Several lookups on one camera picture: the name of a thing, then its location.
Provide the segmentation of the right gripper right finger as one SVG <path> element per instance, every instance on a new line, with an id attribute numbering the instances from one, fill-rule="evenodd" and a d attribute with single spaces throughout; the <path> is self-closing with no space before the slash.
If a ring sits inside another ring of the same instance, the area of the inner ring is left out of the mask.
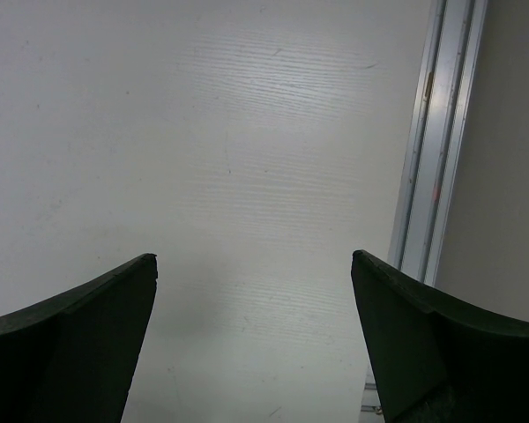
<path id="1" fill-rule="evenodd" d="M 351 279 L 387 422 L 529 422 L 529 322 L 424 285 L 371 255 Z"/>

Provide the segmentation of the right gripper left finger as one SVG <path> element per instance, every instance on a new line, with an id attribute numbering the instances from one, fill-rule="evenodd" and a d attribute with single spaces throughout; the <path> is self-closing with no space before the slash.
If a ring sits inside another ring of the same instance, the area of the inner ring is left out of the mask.
<path id="1" fill-rule="evenodd" d="M 0 316 L 0 422 L 118 422 L 157 290 L 143 254 Z"/>

